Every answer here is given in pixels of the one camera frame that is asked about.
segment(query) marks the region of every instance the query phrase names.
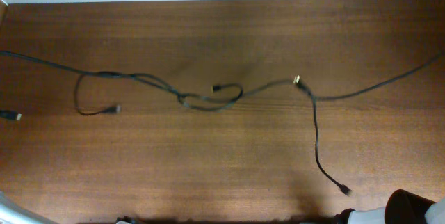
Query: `black object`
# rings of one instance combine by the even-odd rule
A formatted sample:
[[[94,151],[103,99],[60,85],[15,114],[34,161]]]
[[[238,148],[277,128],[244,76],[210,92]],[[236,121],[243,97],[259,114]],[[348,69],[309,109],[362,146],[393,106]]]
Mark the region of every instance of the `black object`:
[[[283,80],[278,80],[278,81],[273,81],[270,83],[267,83],[266,85],[260,86],[258,88],[255,88],[251,91],[248,92],[244,92],[242,85],[240,85],[239,83],[229,83],[229,84],[223,84],[223,85],[214,85],[212,87],[212,91],[213,92],[217,92],[219,90],[225,89],[225,88],[238,88],[239,89],[239,93],[237,96],[234,97],[230,97],[230,98],[213,98],[213,97],[208,97],[208,96],[203,96],[203,95],[198,95],[195,93],[181,93],[179,92],[176,88],[174,88],[173,86],[171,86],[169,83],[165,82],[164,80],[162,80],[161,78],[158,78],[152,74],[145,74],[145,73],[134,73],[134,74],[124,74],[124,73],[120,73],[120,72],[114,72],[114,71],[101,71],[101,72],[90,72],[90,71],[85,71],[85,70],[80,70],[80,69],[76,69],[73,67],[68,67],[66,65],[61,65],[61,64],[57,64],[57,63],[52,63],[50,61],[44,61],[41,60],[39,58],[34,58],[34,57],[30,57],[30,56],[25,56],[23,54],[16,54],[16,53],[12,53],[9,51],[0,51],[0,55],[3,56],[10,56],[13,58],[20,58],[22,60],[26,60],[26,61],[31,61],[34,63],[39,63],[39,64],[43,64],[43,65],[47,65],[49,67],[54,67],[54,68],[58,68],[61,70],[66,70],[69,72],[73,72],[76,74],[80,74],[79,78],[77,79],[76,85],[74,87],[74,107],[77,110],[77,112],[81,115],[84,116],[90,116],[90,115],[98,115],[101,113],[118,113],[120,111],[120,106],[110,106],[107,107],[103,110],[97,111],[97,112],[92,112],[92,113],[85,113],[81,110],[80,106],[79,106],[79,100],[78,100],[78,94],[79,94],[79,86],[83,80],[84,77],[99,77],[99,78],[106,78],[106,79],[130,79],[133,81],[137,81],[140,83],[143,83],[145,85],[148,86],[152,86],[155,88],[158,88],[160,90],[163,90],[165,92],[168,92],[170,94],[173,94],[174,96],[177,97],[178,102],[182,105],[185,106],[186,108],[190,108],[190,109],[196,109],[196,110],[201,110],[201,111],[219,111],[222,109],[227,109],[231,106],[233,106],[235,104],[235,102],[237,102],[239,99],[243,98],[243,97],[248,97],[248,96],[252,96],[255,95],[267,88],[270,88],[271,86],[276,86],[276,85],[284,85],[284,84],[295,84],[295,86],[297,88],[299,88],[301,91],[303,91],[306,95],[308,95],[309,97],[311,97],[311,101],[312,101],[312,108],[313,108],[313,114],[314,114],[314,126],[315,126],[315,159],[317,162],[317,166],[320,169],[320,171],[328,178],[331,180],[331,182],[333,182],[334,184],[336,184],[339,189],[341,190],[342,193],[344,193],[345,195],[349,195],[351,190],[345,186],[344,184],[340,184],[338,183],[337,180],[335,180],[334,178],[332,178],[321,166],[319,158],[318,158],[318,146],[319,146],[319,139],[318,139],[318,123],[317,123],[317,119],[316,119],[316,102],[317,101],[333,101],[333,100],[338,100],[338,99],[346,99],[349,97],[354,97],[357,95],[361,95],[363,93],[366,93],[368,91],[374,90],[376,88],[379,88],[381,86],[387,85],[389,83],[398,81],[399,79],[405,78],[411,74],[414,74],[415,72],[429,66],[431,63],[439,60],[441,57],[443,57],[444,53],[439,53],[435,56],[433,56],[432,58],[430,58],[428,61],[426,61],[424,64],[415,67],[414,69],[407,71],[401,75],[398,75],[396,77],[393,77],[389,80],[383,81],[381,83],[375,84],[374,86],[370,86],[368,88],[353,92],[353,93],[349,93],[349,94],[345,94],[345,95],[339,95],[339,96],[315,96],[315,94],[312,93],[312,91],[309,89],[308,86],[306,86],[303,82],[301,82],[300,80],[300,76],[296,76],[294,80],[289,80],[289,79],[283,79]],[[208,102],[208,103],[212,103],[212,104],[219,104],[221,106],[213,106],[213,107],[206,107],[206,106],[195,106],[192,104],[189,104],[187,102],[187,98],[191,97],[203,102]]]
[[[11,110],[0,110],[0,117],[7,120],[20,120],[22,114]]]
[[[354,211],[354,209],[343,210],[341,214],[337,214],[334,217],[332,224],[348,224],[350,213]]]
[[[386,224],[426,224],[425,213],[435,202],[399,189],[388,200]]]

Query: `cable end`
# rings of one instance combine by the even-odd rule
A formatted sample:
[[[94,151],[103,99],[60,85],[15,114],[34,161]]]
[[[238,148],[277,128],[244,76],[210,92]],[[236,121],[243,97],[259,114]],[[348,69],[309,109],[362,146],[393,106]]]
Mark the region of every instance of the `cable end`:
[[[294,83],[294,84],[297,84],[299,81],[300,81],[300,75],[297,75],[297,76],[295,77],[295,79],[293,80],[293,83]]]
[[[22,114],[10,110],[0,110],[0,118],[7,120],[20,120],[22,118]]]
[[[105,109],[102,113],[115,113],[118,114],[120,113],[122,110],[122,107],[118,104],[116,106],[111,106],[107,109]]]
[[[339,188],[340,188],[340,191],[342,192],[342,193],[344,193],[344,195],[346,195],[346,196],[350,196],[350,194],[351,194],[351,192],[352,192],[352,190],[350,190],[350,188],[348,188],[347,186],[345,186],[345,185],[341,185],[341,186],[339,186]]]
[[[300,75],[297,75],[295,77],[295,79],[293,80],[293,84],[295,85],[295,87],[305,92],[308,96],[312,96],[311,90],[303,83],[302,79],[300,79]]]
[[[219,90],[221,90],[223,87],[221,85],[213,85],[211,87],[211,92],[218,92]]]

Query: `power cord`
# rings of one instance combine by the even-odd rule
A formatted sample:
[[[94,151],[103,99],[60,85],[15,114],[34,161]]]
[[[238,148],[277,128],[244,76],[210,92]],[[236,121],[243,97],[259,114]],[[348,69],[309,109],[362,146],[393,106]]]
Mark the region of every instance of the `power cord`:
[[[361,95],[363,93],[369,92],[371,90],[374,90],[376,88],[379,88],[381,86],[387,85],[389,83],[393,83],[395,81],[398,81],[399,79],[405,78],[411,74],[414,74],[415,72],[429,66],[431,63],[437,61],[439,58],[441,58],[443,56],[443,53],[439,53],[436,56],[432,57],[430,60],[428,60],[427,62],[425,62],[424,64],[408,71],[405,72],[401,75],[398,75],[394,78],[391,78],[389,80],[383,81],[381,83],[375,84],[374,86],[370,86],[368,88],[359,90],[357,92],[353,92],[353,93],[349,93],[349,94],[345,94],[345,95],[338,95],[338,96],[316,96],[315,94],[313,94],[313,92],[310,90],[310,88],[303,83],[302,79],[300,78],[300,76],[296,76],[295,79],[282,79],[282,80],[277,80],[277,81],[273,81],[270,83],[267,83],[263,86],[260,86],[258,88],[255,88],[251,91],[248,92],[244,92],[244,89],[242,87],[241,84],[239,83],[229,83],[229,84],[223,84],[223,85],[214,85],[212,86],[212,91],[213,92],[218,92],[221,90],[224,90],[226,88],[238,88],[239,92],[238,95],[233,96],[233,97],[228,97],[228,98],[213,98],[213,97],[208,97],[208,96],[204,96],[204,95],[198,95],[195,93],[181,93],[179,92],[175,87],[171,86],[169,83],[167,83],[166,81],[162,80],[159,77],[156,77],[152,74],[145,74],[145,73],[134,73],[134,74],[124,74],[121,72],[114,72],[114,71],[101,71],[101,72],[89,72],[89,71],[85,71],[85,70],[79,70],[73,67],[68,67],[66,65],[61,65],[61,64],[57,64],[57,63],[52,63],[50,61],[44,61],[41,60],[39,58],[34,58],[34,57],[30,57],[30,56],[25,56],[23,54],[16,54],[16,53],[12,53],[9,51],[0,51],[0,55],[3,56],[10,56],[13,58],[19,58],[25,61],[31,61],[34,63],[39,63],[39,64],[43,64],[43,65],[47,65],[49,67],[54,67],[54,68],[58,68],[61,70],[66,70],[69,72],[74,72],[79,75],[79,78],[77,79],[76,85],[74,87],[74,107],[77,110],[77,112],[81,115],[84,116],[91,116],[91,115],[98,115],[101,113],[119,113],[121,110],[120,105],[116,105],[116,106],[110,106],[107,107],[105,109],[102,109],[100,111],[96,111],[96,112],[83,112],[81,110],[81,107],[79,106],[79,87],[81,85],[81,82],[83,81],[83,78],[85,77],[99,77],[99,78],[106,78],[106,79],[130,79],[133,81],[137,81],[140,83],[143,83],[145,85],[148,86],[152,86],[155,88],[158,88],[160,90],[163,90],[167,93],[170,93],[174,96],[177,97],[178,102],[182,105],[185,106],[186,108],[190,108],[190,109],[195,109],[195,110],[200,110],[200,111],[219,111],[222,109],[227,109],[231,106],[233,106],[233,104],[235,104],[239,99],[244,98],[244,97],[249,97],[249,96],[253,96],[256,95],[257,93],[260,93],[263,90],[266,90],[270,87],[273,86],[279,86],[279,85],[294,85],[296,88],[300,89],[304,94],[306,94],[308,97],[311,98],[311,102],[312,102],[312,108],[313,108],[313,118],[314,118],[314,126],[315,126],[315,160],[317,162],[317,166],[320,169],[320,171],[334,184],[336,184],[339,189],[341,190],[342,193],[344,193],[345,195],[349,195],[351,190],[345,186],[344,184],[340,184],[338,183],[337,180],[335,180],[334,178],[332,178],[322,167],[321,163],[320,163],[320,159],[318,157],[318,150],[319,150],[319,130],[318,130],[318,123],[317,123],[317,109],[316,109],[316,103],[317,101],[334,101],[334,100],[338,100],[338,99],[347,99],[350,97],[354,97],[354,96],[358,96]],[[187,98],[194,98],[203,102],[208,102],[208,103],[212,103],[212,104],[219,104],[219,106],[210,106],[210,107],[205,107],[205,106],[196,106],[193,104],[189,104],[187,102]],[[19,120],[21,118],[21,114],[14,112],[14,111],[0,111],[0,117],[5,118],[5,119],[9,119],[9,120]]]

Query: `wooden desk surface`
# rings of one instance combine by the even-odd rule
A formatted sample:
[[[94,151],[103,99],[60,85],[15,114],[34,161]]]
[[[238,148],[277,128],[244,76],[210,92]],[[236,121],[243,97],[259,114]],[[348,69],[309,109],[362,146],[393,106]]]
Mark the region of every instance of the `wooden desk surface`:
[[[210,95],[299,74],[319,95],[373,85],[445,49],[445,0],[261,0],[10,5],[0,49],[87,70],[149,72]],[[371,93],[312,108],[290,86],[203,113],[129,81],[2,57],[0,189],[61,223],[117,216],[271,220],[386,204],[402,188],[445,196],[445,61]]]

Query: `tangled cable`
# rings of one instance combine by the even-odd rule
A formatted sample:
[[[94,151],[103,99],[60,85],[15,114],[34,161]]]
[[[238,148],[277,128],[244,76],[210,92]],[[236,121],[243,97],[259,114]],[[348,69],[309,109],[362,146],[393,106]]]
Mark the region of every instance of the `tangled cable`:
[[[248,92],[244,92],[244,89],[242,87],[241,84],[239,83],[229,83],[229,84],[222,84],[222,85],[214,85],[212,87],[212,91],[213,92],[218,92],[221,90],[224,90],[226,88],[238,88],[239,92],[237,96],[234,97],[229,97],[229,98],[213,98],[213,97],[208,97],[208,96],[204,96],[204,95],[198,95],[195,93],[181,93],[179,92],[175,87],[173,87],[172,85],[170,85],[169,83],[167,83],[166,81],[162,80],[159,77],[156,77],[152,74],[145,74],[145,73],[135,73],[135,74],[124,74],[121,72],[113,72],[113,71],[101,71],[101,72],[89,72],[89,71],[85,71],[85,70],[79,70],[73,67],[68,67],[66,65],[61,65],[61,64],[57,64],[57,63],[52,63],[50,61],[44,61],[41,60],[39,58],[34,58],[34,57],[30,57],[30,56],[25,56],[22,54],[16,54],[16,53],[12,53],[9,51],[0,51],[0,55],[3,56],[10,56],[10,57],[14,57],[14,58],[20,58],[22,60],[26,60],[26,61],[31,61],[34,63],[39,63],[39,64],[43,64],[43,65],[47,65],[49,67],[54,67],[54,68],[58,68],[61,70],[66,70],[69,72],[74,72],[79,75],[79,78],[77,79],[76,85],[74,87],[74,107],[77,110],[77,112],[81,115],[84,116],[91,116],[91,115],[98,115],[101,113],[118,113],[120,111],[120,105],[116,105],[116,106],[110,106],[107,107],[105,109],[102,109],[100,111],[96,111],[96,112],[90,112],[90,113],[86,113],[83,112],[81,110],[81,107],[79,106],[79,87],[81,85],[81,82],[83,81],[83,78],[85,77],[99,77],[99,78],[106,78],[106,79],[130,79],[132,81],[137,81],[140,83],[143,83],[145,85],[148,86],[152,86],[155,88],[158,88],[160,90],[163,90],[167,93],[170,93],[174,96],[177,97],[178,102],[182,105],[185,106],[186,108],[190,108],[190,109],[195,109],[195,110],[200,110],[200,111],[219,111],[222,109],[227,109],[229,107],[231,107],[233,104],[235,104],[239,99],[244,98],[244,97],[249,97],[252,95],[256,95],[257,93],[268,89],[272,86],[278,86],[278,85],[293,85],[296,88],[299,88],[304,94],[306,94],[308,97],[311,98],[311,102],[312,102],[312,108],[313,108],[313,118],[314,118],[314,126],[315,126],[315,160],[317,162],[317,166],[320,169],[320,171],[334,184],[336,184],[341,192],[343,192],[345,195],[349,195],[351,190],[345,186],[344,184],[340,184],[338,183],[337,180],[335,180],[334,178],[332,178],[322,167],[321,163],[320,163],[320,159],[318,157],[318,149],[319,149],[319,130],[318,130],[318,123],[317,123],[317,109],[316,109],[316,103],[317,102],[322,102],[322,101],[334,101],[334,100],[338,100],[338,99],[346,99],[346,98],[350,98],[350,97],[354,97],[354,96],[358,96],[361,95],[363,93],[369,92],[371,90],[374,90],[376,88],[379,88],[381,86],[387,85],[389,83],[398,81],[399,79],[405,78],[411,74],[414,74],[415,72],[429,66],[429,64],[437,61],[439,58],[441,58],[443,56],[443,53],[437,54],[436,56],[432,57],[430,60],[428,60],[427,62],[425,62],[424,64],[410,70],[407,71],[403,74],[400,74],[396,77],[393,77],[391,79],[388,79],[386,81],[383,81],[381,83],[375,84],[374,86],[370,86],[368,88],[362,89],[362,90],[358,90],[357,92],[353,92],[353,93],[349,93],[349,94],[345,94],[345,95],[338,95],[338,96],[316,96],[315,94],[313,94],[313,92],[311,91],[311,89],[309,88],[309,86],[307,86],[302,79],[299,76],[296,76],[295,79],[282,79],[282,80],[277,80],[277,81],[273,81],[270,83],[267,83],[263,86],[260,86],[258,88],[255,88],[251,91]],[[187,98],[194,98],[203,102],[208,102],[208,103],[212,103],[212,104],[219,104],[219,106],[211,106],[211,107],[205,107],[205,106],[196,106],[193,104],[189,104],[187,102]],[[10,120],[19,120],[21,117],[21,114],[16,113],[14,111],[2,111],[0,110],[0,117],[3,118],[7,118]]]

